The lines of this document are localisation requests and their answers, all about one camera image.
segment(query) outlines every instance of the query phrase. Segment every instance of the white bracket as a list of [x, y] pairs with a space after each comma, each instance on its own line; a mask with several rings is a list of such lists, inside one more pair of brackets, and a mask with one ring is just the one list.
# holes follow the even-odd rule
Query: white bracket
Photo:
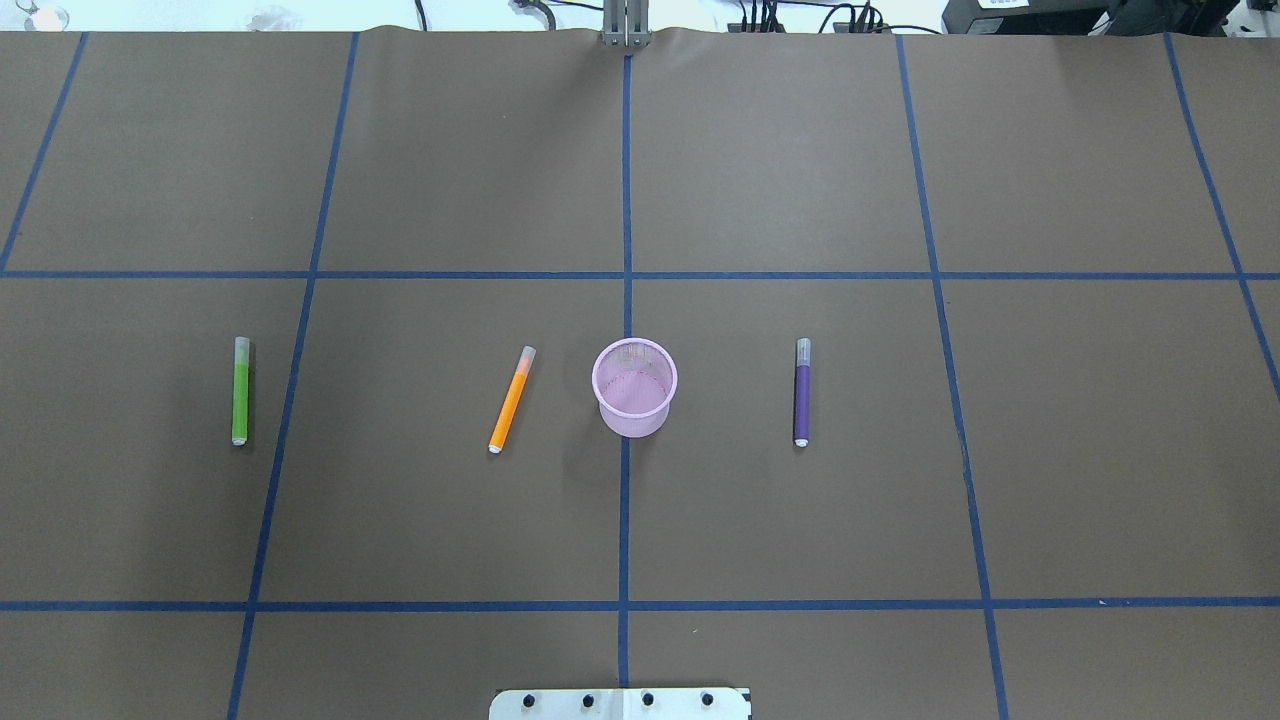
[[639, 688], [503, 691], [489, 720], [751, 720], [751, 691]]
[[649, 32], [649, 0], [604, 0], [604, 27], [600, 40], [609, 46], [644, 47]]

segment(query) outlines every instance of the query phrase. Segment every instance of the purple plastic cup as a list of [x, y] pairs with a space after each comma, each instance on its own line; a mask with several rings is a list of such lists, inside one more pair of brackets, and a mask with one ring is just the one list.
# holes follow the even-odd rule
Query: purple plastic cup
[[628, 337], [604, 348], [591, 368], [600, 418], [622, 437], [658, 432], [676, 396], [676, 363], [657, 342]]

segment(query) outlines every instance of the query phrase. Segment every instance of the orange marker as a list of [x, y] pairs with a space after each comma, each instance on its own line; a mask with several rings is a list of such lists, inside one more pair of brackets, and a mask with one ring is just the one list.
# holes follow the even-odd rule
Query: orange marker
[[511, 387], [507, 388], [507, 398], [502, 401], [502, 411], [498, 413], [498, 424], [493, 427], [493, 436], [489, 437], [489, 452], [498, 455], [502, 446], [507, 445], [507, 433], [511, 432], [511, 421], [516, 418], [516, 406], [520, 405], [520, 395], [525, 392], [525, 380], [529, 379], [529, 369], [534, 365], [532, 347], [525, 346], [520, 354], [520, 363], [516, 364], [516, 374], [511, 378]]

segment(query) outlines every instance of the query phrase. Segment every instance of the purple marker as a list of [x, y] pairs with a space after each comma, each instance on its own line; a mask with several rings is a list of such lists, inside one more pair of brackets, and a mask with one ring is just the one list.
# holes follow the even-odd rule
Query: purple marker
[[809, 446], [809, 352], [812, 343], [803, 337], [796, 341], [796, 418], [791, 436], [796, 447]]

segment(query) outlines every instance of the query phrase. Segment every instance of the marker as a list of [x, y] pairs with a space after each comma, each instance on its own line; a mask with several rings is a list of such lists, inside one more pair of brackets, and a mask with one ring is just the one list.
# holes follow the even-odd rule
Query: marker
[[809, 447], [809, 355], [812, 342], [803, 337], [796, 341], [796, 416], [791, 437], [796, 447]]
[[236, 338], [236, 374], [232, 379], [232, 445], [248, 442], [248, 338]]
[[534, 365], [536, 352], [526, 345], [520, 354], [520, 363], [516, 363], [516, 374], [511, 377], [507, 398], [502, 401], [498, 424], [493, 427], [493, 434], [489, 437], [489, 452], [494, 455], [502, 452], [502, 446], [507, 445], [507, 433], [511, 432], [511, 421], [516, 418], [516, 406], [520, 405], [520, 395], [525, 392], [525, 380], [529, 379], [529, 369]]

